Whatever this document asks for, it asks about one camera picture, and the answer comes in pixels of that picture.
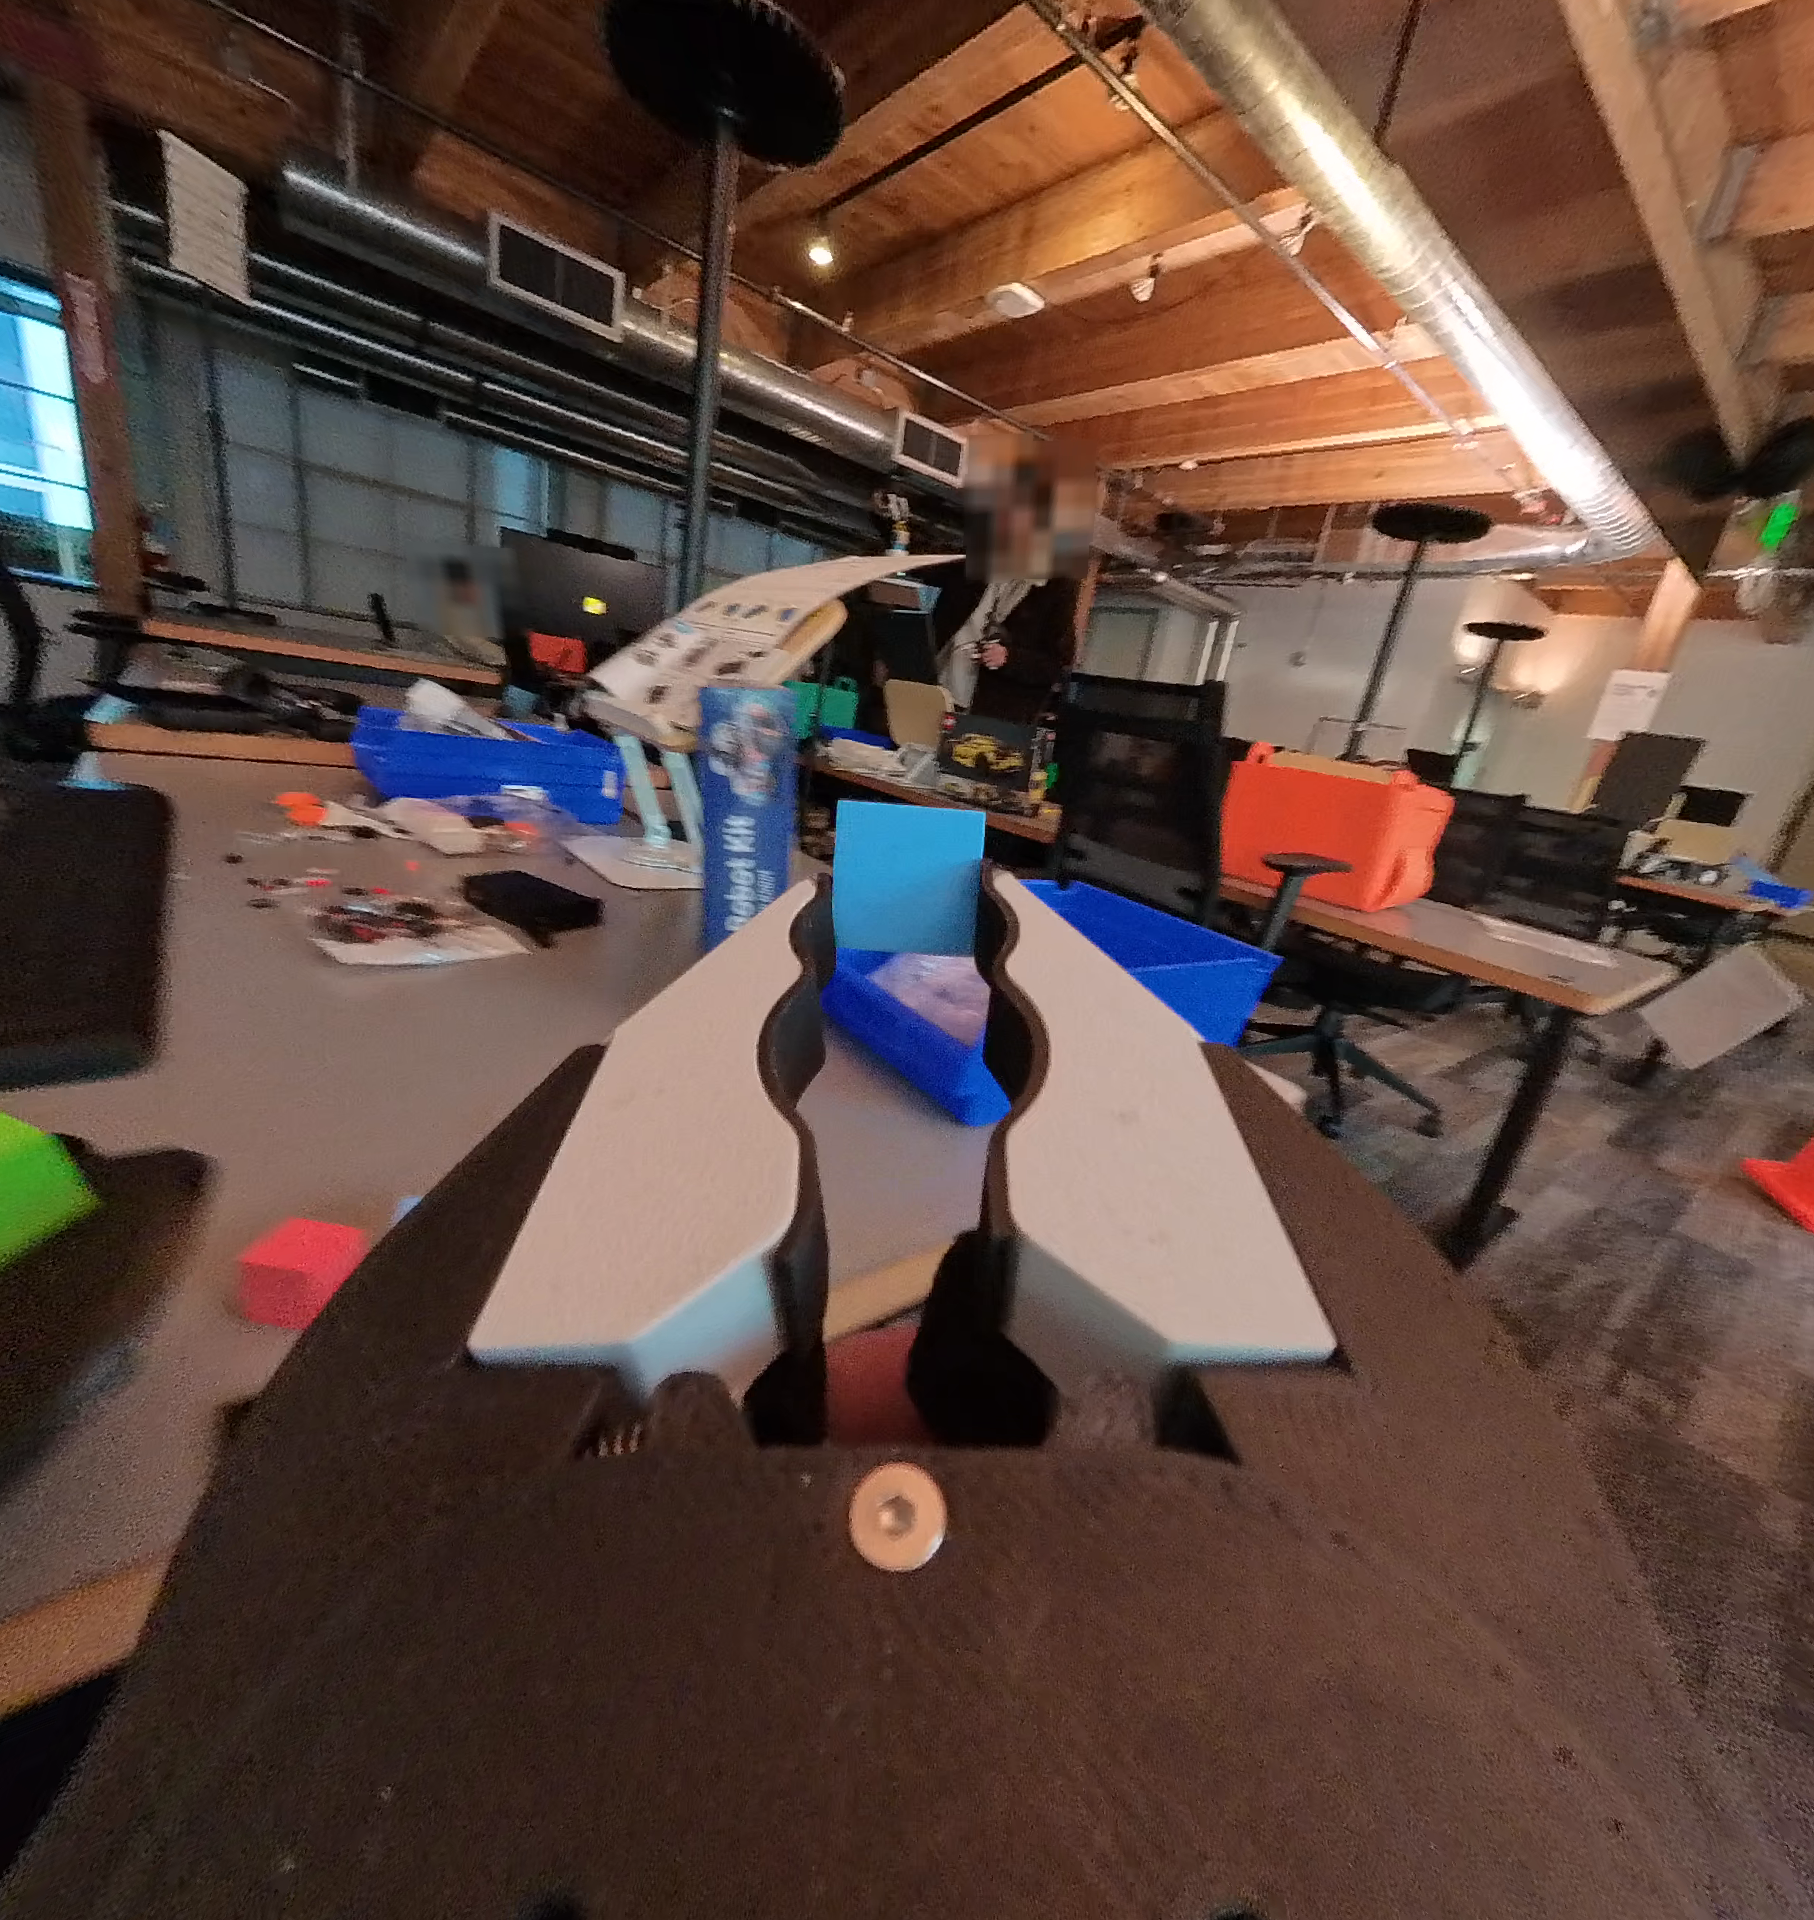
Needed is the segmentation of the grey board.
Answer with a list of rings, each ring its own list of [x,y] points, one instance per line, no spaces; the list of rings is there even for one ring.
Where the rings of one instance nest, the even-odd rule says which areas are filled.
[[[1666,1064],[1697,1071],[1778,1027],[1804,1006],[1806,992],[1757,942],[1748,942],[1649,999],[1637,1017]]]

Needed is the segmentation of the red foam cube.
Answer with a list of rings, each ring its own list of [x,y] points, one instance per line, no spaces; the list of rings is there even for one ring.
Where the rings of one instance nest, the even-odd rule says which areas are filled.
[[[241,1252],[236,1309],[254,1327],[305,1330],[365,1255],[369,1236],[355,1227],[285,1218]]]

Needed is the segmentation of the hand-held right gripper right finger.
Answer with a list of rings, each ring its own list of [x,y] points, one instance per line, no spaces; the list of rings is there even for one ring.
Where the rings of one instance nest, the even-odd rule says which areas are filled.
[[[956,1447],[1230,1447],[1207,1376],[1324,1367],[1340,1342],[1207,1045],[1001,869],[974,957],[1009,1106],[919,1309],[919,1423]]]

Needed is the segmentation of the long grey work table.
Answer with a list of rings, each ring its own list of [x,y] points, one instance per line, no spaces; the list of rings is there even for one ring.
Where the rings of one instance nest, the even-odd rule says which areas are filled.
[[[1514,1220],[1510,1181],[1571,1050],[1575,1025],[1634,1009],[1676,977],[1654,958],[1594,942],[1560,940],[1519,921],[1436,901],[1355,913],[1288,894],[1300,856],[1288,854],[1269,884],[1225,879],[1211,905],[1197,872],[1134,856],[1106,842],[1058,842],[1049,864],[1058,886],[1088,884],[1279,955],[1279,972],[1256,1004],[1237,1048],[1270,1064],[1305,1057],[1321,1089],[1307,1120],[1328,1139],[1347,1122],[1347,1093],[1373,1079],[1420,1113],[1419,1133],[1446,1130],[1442,1110],[1347,1027],[1396,1025],[1442,1016],[1473,995],[1492,995],[1541,1016],[1524,1045],[1524,1069],[1479,1172],[1461,1205],[1433,1228],[1438,1249],[1466,1268]]]

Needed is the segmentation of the blue robot kit box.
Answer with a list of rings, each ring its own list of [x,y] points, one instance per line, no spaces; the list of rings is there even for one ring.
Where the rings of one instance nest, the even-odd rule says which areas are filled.
[[[706,688],[696,754],[701,802],[701,947],[716,949],[790,886],[798,718],[784,688]]]

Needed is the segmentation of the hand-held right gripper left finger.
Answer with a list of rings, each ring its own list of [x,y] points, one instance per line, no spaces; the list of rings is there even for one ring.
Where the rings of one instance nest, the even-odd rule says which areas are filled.
[[[593,1061],[466,1338],[485,1364],[710,1374],[772,1443],[826,1433],[828,1235],[798,1101],[824,1067],[828,877],[794,884]]]

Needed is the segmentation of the black office chair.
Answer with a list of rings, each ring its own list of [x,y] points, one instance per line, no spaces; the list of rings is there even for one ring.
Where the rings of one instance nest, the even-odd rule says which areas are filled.
[[[1197,872],[1203,905],[1220,871],[1220,815],[1232,762],[1222,684],[1173,688],[1069,676],[1056,720],[1058,842],[1106,842],[1134,856]],[[1302,903],[1313,877],[1344,863],[1297,854],[1288,894]]]

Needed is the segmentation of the black ceiling fan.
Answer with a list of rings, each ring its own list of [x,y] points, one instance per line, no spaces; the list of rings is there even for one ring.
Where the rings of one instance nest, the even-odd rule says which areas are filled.
[[[1718,502],[1771,502],[1797,492],[1814,474],[1814,416],[1784,420],[1737,455],[1719,427],[1705,426],[1674,439],[1656,477],[1697,505]]]

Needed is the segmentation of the silver duct with vents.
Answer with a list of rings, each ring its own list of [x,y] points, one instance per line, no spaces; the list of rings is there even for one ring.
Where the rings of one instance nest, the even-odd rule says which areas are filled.
[[[280,222],[444,295],[516,310],[521,323],[596,350],[624,371],[694,393],[697,337],[628,293],[618,267],[581,252],[496,209],[480,224],[448,225],[306,162],[285,162],[275,184]],[[876,472],[914,474],[960,491],[967,439],[900,407],[826,387],[753,349],[722,344],[719,407]]]

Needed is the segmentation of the large silver air duct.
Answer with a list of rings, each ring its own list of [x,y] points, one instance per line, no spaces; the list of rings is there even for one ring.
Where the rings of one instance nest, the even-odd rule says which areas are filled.
[[[1465,542],[1448,579],[1637,557],[1661,533],[1404,170],[1266,2],[1144,4],[1279,175],[1488,403],[1574,526]]]

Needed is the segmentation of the black pole with disc top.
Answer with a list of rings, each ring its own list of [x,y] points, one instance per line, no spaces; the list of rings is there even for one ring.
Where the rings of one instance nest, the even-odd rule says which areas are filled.
[[[1373,653],[1371,674],[1347,730],[1347,758],[1352,760],[1363,760],[1366,757],[1366,740],[1373,730],[1380,700],[1396,657],[1400,631],[1406,622],[1430,551],[1479,541],[1490,533],[1492,520],[1485,514],[1440,502],[1390,502],[1373,511],[1371,526],[1382,539],[1404,546],[1406,556],[1396,600],[1383,624],[1382,638]]]
[[[701,154],[701,249],[678,604],[704,585],[712,439],[741,158],[778,170],[828,157],[846,128],[845,79],[772,2],[611,2],[606,56],[630,99]]]

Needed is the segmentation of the white booklet stand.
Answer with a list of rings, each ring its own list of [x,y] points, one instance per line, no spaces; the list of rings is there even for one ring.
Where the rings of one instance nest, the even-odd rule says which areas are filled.
[[[689,728],[636,714],[606,695],[586,695],[581,714],[612,744],[621,762],[622,815],[638,832],[582,832],[562,851],[622,890],[701,888],[701,797]]]

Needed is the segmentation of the clear plastic parts bag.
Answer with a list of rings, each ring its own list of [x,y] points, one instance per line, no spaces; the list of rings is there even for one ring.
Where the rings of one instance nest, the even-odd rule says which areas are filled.
[[[344,891],[306,911],[302,931],[347,968],[420,969],[530,952],[510,927],[433,896]]]

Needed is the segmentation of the green foam cube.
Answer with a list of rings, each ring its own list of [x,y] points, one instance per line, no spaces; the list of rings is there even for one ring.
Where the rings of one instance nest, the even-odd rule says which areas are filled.
[[[0,1112],[0,1270],[99,1207],[99,1193],[59,1137]]]

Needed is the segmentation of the bubble wrap bundle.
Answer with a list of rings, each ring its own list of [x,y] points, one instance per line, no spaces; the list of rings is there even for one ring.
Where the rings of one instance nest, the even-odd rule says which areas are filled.
[[[870,980],[878,989],[963,1048],[979,1045],[988,1021],[991,985],[974,958],[963,955],[894,952],[871,969]]]

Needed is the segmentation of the orange plastic case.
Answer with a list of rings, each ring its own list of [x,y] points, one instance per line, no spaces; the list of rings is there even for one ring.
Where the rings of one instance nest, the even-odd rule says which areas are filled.
[[[1427,896],[1455,797],[1404,769],[1252,744],[1230,766],[1220,815],[1220,871],[1269,884],[1270,854],[1344,863],[1313,877],[1310,901],[1382,913]]]

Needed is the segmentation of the white instruction booklet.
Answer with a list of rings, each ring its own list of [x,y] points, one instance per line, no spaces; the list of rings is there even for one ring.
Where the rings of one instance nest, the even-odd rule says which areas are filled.
[[[846,621],[846,600],[894,575],[956,562],[960,553],[808,562],[740,576],[655,622],[596,666],[582,695],[662,725],[706,684],[778,688],[801,679]]]

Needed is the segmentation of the black monitor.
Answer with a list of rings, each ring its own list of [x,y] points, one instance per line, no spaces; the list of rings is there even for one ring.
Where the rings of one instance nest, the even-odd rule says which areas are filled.
[[[575,539],[503,529],[497,563],[505,638],[544,679],[582,679],[666,614],[661,568]]]

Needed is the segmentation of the window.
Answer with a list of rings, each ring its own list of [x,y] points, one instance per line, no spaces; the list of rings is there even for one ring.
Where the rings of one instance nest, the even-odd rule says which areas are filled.
[[[0,547],[18,570],[94,581],[94,505],[63,309],[48,285],[2,271]]]

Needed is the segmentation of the long blue plastic bin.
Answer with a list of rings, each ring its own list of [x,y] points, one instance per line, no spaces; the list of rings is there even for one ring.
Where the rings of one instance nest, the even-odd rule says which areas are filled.
[[[582,824],[622,816],[624,766],[618,749],[590,732],[512,723],[510,738],[420,730],[406,714],[363,705],[349,749],[363,783],[384,799],[450,799],[535,787]]]

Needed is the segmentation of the black perforated building plate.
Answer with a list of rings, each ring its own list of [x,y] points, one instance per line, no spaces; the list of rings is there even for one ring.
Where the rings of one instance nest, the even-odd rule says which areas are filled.
[[[603,903],[525,869],[496,869],[461,877],[461,901],[507,926],[537,949],[559,936],[599,927]]]

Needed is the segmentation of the black perforated pad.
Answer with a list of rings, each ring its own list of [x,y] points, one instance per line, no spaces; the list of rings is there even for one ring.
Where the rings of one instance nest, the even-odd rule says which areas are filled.
[[[174,852],[151,787],[0,785],[0,1093],[153,1064]]]

